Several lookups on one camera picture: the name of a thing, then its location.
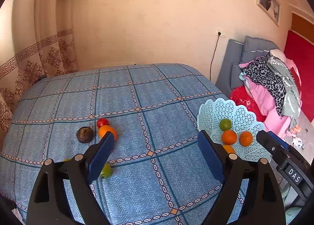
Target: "picture frame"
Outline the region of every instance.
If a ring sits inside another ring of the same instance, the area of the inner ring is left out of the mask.
[[[279,0],[257,0],[257,5],[279,26],[281,13]]]

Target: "beige curtain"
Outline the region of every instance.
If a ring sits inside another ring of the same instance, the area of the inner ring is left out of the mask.
[[[71,0],[6,0],[1,21],[7,41],[0,42],[0,148],[24,91],[42,75],[77,70]]]

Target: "power outlet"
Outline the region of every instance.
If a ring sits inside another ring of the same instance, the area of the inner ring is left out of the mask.
[[[221,33],[220,37],[226,38],[226,33],[225,33],[225,31],[224,31],[223,29],[218,28],[218,29],[216,30],[216,35],[217,35],[217,36],[218,36],[218,32]]]

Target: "orange toy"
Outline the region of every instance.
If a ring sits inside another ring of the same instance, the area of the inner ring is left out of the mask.
[[[224,144],[227,145],[232,145],[236,142],[237,140],[237,135],[236,132],[233,130],[226,130],[222,135],[221,135],[221,140]]]
[[[98,135],[100,136],[100,138],[103,138],[104,135],[105,135],[108,131],[110,131],[110,132],[113,134],[113,136],[115,137],[115,141],[117,141],[117,139],[118,139],[118,134],[117,134],[116,130],[114,130],[114,128],[112,128],[111,126],[108,126],[108,125],[103,125],[103,126],[101,126],[101,127],[99,128],[99,130],[98,130]]]
[[[239,142],[242,146],[247,147],[253,142],[253,136],[249,131],[243,131],[240,135]]]
[[[230,145],[223,145],[222,147],[226,150],[228,154],[236,152]]]

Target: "pile of clothes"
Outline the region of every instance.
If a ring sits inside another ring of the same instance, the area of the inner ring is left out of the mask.
[[[244,86],[234,89],[230,99],[254,112],[266,131],[281,138],[298,132],[302,101],[301,79],[295,63],[276,49],[239,66]]]

